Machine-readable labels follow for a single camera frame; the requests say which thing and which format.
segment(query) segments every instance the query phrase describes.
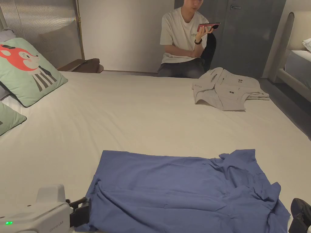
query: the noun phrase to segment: black wristband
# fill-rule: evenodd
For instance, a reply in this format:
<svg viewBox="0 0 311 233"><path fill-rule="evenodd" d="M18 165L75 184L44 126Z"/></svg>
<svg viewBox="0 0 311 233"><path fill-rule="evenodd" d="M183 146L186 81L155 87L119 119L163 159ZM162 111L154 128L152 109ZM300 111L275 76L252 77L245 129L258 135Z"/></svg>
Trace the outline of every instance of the black wristband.
<svg viewBox="0 0 311 233"><path fill-rule="evenodd" d="M194 40L194 43L195 43L195 44L197 44L197 45L199 45L199 44L201 44L201 43L202 43L202 41L203 41L203 40L202 40L202 38L201 38L200 42L199 42L199 43L197 43L197 40L195 39L195 40Z"/></svg>

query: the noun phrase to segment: white bed sheet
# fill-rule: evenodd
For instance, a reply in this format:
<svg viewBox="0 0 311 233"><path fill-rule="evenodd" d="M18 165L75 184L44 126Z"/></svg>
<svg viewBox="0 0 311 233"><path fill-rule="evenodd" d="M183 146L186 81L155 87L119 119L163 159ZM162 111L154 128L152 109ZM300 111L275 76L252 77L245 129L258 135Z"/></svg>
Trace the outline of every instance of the white bed sheet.
<svg viewBox="0 0 311 233"><path fill-rule="evenodd" d="M311 203L311 142L272 101L223 112L194 104L191 79L63 74L69 82L22 107L28 120L0 137L0 216L32 204L47 184L83 197L103 150L215 158L255 148L288 209L295 197Z"/></svg>
<svg viewBox="0 0 311 233"><path fill-rule="evenodd" d="M285 71L311 90L311 52L291 51L285 64Z"/></svg>

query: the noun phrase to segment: cartoon fox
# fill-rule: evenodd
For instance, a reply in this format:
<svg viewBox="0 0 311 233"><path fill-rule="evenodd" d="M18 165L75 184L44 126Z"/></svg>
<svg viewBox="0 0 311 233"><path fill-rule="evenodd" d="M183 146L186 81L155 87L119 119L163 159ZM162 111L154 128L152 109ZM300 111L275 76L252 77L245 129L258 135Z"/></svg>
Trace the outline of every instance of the cartoon fox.
<svg viewBox="0 0 311 233"><path fill-rule="evenodd" d="M43 91L57 80L52 74L39 66L39 56L33 56L22 48L0 44L0 57L7 59L16 68L28 72L34 78L39 91Z"/></svg>

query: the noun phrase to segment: upholstered headboard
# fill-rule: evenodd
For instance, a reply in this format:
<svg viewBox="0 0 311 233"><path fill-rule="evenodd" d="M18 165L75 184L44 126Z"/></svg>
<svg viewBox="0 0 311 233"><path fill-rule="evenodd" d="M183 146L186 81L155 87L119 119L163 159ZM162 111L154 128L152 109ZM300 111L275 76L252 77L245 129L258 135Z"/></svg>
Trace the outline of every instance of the upholstered headboard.
<svg viewBox="0 0 311 233"><path fill-rule="evenodd" d="M291 12L289 18L294 18L294 22L287 49L306 50L302 41L311 38L311 11Z"/></svg>
<svg viewBox="0 0 311 233"><path fill-rule="evenodd" d="M302 42L311 38L310 22L311 11L289 13L269 75L273 82L277 81L276 75L284 68L291 50L306 50Z"/></svg>

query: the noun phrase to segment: green pillow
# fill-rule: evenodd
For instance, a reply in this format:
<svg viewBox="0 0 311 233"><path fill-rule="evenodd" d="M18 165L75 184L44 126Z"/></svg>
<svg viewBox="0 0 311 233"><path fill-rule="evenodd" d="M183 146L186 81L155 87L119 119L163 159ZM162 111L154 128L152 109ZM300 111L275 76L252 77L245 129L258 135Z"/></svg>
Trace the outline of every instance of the green pillow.
<svg viewBox="0 0 311 233"><path fill-rule="evenodd" d="M0 101L0 136L13 127L23 123L27 118Z"/></svg>
<svg viewBox="0 0 311 233"><path fill-rule="evenodd" d="M68 80L23 38L0 43L0 84L29 107Z"/></svg>

